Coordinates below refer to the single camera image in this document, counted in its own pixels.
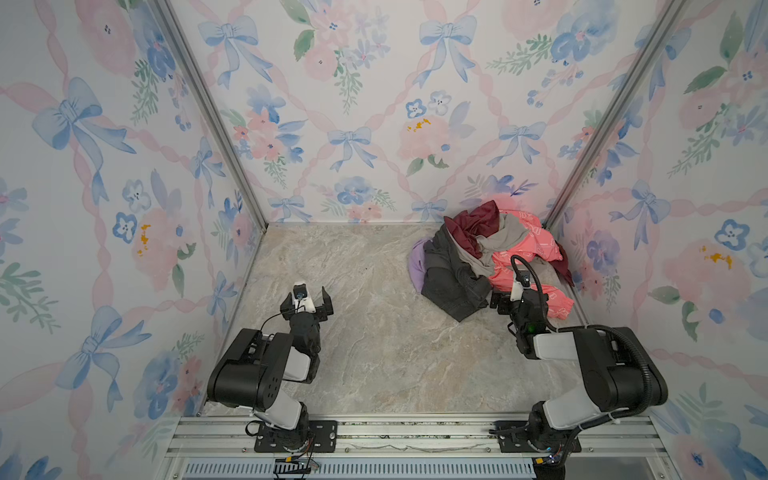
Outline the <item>purple cloth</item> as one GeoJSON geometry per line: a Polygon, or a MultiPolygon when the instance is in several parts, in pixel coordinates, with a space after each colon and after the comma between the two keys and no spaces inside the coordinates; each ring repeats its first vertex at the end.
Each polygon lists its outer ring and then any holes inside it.
{"type": "Polygon", "coordinates": [[[417,293],[421,293],[424,286],[427,271],[424,247],[429,241],[429,238],[418,240],[408,257],[408,273],[417,293]]]}

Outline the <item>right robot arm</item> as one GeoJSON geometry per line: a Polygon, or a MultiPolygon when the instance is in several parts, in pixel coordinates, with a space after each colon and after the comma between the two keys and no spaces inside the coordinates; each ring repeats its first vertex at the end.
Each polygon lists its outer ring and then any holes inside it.
{"type": "Polygon", "coordinates": [[[509,317],[508,331],[526,359],[573,361],[581,375],[571,390],[534,404],[526,421],[495,422],[489,434],[502,450],[538,452],[538,465],[561,466],[579,449],[580,433],[667,401],[665,379],[630,328],[557,328],[545,294],[531,288],[518,298],[495,291],[490,307],[509,317]]]}

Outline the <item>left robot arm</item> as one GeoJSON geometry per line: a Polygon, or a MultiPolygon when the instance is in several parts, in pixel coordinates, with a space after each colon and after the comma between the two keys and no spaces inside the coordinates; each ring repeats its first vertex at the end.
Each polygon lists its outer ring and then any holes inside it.
{"type": "Polygon", "coordinates": [[[285,382],[310,384],[320,367],[320,326],[334,314],[331,296],[321,290],[314,302],[304,283],[293,286],[278,316],[287,333],[261,329],[238,332],[214,367],[207,397],[229,408],[247,408],[256,417],[245,427],[257,453],[333,453],[338,423],[312,420],[307,406],[282,390],[285,382]]]}

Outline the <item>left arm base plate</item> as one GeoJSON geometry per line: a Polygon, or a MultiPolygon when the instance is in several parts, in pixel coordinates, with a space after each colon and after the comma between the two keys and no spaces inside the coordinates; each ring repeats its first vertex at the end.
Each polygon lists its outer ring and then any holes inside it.
{"type": "Polygon", "coordinates": [[[254,439],[256,453],[334,453],[338,426],[334,420],[300,420],[296,429],[285,430],[251,421],[245,433],[254,439]]]}

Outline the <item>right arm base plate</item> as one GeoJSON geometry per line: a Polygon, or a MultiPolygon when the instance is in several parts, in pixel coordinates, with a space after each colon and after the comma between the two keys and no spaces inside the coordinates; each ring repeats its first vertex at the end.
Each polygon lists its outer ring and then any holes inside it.
{"type": "Polygon", "coordinates": [[[522,420],[499,420],[488,431],[502,453],[562,454],[569,437],[568,430],[552,430],[548,426],[522,420]]]}

